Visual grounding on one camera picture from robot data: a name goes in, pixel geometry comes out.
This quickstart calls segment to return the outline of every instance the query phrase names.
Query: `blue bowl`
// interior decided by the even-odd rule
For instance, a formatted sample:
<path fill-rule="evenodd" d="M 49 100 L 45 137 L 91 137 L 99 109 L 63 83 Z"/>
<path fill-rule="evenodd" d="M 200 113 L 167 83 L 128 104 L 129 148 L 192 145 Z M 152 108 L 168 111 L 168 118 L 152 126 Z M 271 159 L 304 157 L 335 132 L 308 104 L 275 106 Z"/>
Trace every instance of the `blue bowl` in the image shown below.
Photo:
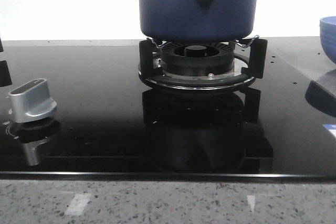
<path fill-rule="evenodd" d="M 323 51 L 336 63 L 336 16 L 320 20 L 320 39 Z"/>

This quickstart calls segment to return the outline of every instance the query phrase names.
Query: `white wall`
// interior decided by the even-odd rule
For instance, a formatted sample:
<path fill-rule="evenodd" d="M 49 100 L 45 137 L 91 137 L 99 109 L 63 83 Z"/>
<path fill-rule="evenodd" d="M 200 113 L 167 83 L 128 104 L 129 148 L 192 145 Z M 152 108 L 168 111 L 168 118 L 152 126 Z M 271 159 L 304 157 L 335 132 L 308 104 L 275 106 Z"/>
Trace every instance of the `white wall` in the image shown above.
<path fill-rule="evenodd" d="M 0 0 L 3 40 L 139 39 L 138 0 Z M 253 34 L 318 36 L 336 0 L 258 0 Z"/>

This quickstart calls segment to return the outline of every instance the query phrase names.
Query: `gas burner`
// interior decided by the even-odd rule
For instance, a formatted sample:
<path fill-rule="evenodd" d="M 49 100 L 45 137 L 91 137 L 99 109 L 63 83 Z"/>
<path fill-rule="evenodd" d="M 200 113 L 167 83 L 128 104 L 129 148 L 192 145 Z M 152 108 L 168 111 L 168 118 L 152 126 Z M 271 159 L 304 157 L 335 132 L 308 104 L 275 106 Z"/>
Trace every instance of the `gas burner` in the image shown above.
<path fill-rule="evenodd" d="M 167 43 L 161 49 L 163 70 L 182 76 L 212 76 L 233 68 L 234 50 L 222 43 Z"/>
<path fill-rule="evenodd" d="M 243 39 L 250 56 L 234 53 L 235 43 L 189 44 L 147 39 L 139 44 L 139 76 L 153 88 L 178 90 L 237 90 L 264 73 L 267 40 Z"/>

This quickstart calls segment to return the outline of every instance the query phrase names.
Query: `black cooktop panel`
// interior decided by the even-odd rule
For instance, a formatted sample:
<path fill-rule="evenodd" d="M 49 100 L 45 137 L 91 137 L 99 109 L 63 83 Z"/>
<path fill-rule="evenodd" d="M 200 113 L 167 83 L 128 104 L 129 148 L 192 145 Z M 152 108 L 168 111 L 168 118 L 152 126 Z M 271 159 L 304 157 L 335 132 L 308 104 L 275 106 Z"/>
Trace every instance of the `black cooktop panel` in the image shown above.
<path fill-rule="evenodd" d="M 137 45 L 11 46 L 0 57 L 1 178 L 336 177 L 335 98 L 271 50 L 263 79 L 210 94 L 144 85 Z M 55 117 L 12 122 L 8 92 L 38 78 Z"/>

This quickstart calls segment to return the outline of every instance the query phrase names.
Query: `silver control knob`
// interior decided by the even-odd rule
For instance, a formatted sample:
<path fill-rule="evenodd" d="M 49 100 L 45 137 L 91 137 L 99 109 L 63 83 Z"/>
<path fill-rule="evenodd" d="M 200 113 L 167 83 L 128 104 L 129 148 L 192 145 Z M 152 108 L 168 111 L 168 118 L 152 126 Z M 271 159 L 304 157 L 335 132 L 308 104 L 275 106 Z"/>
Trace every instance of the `silver control knob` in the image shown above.
<path fill-rule="evenodd" d="M 9 93 L 13 121 L 26 123 L 52 117 L 57 103 L 50 97 L 46 79 L 32 80 Z"/>

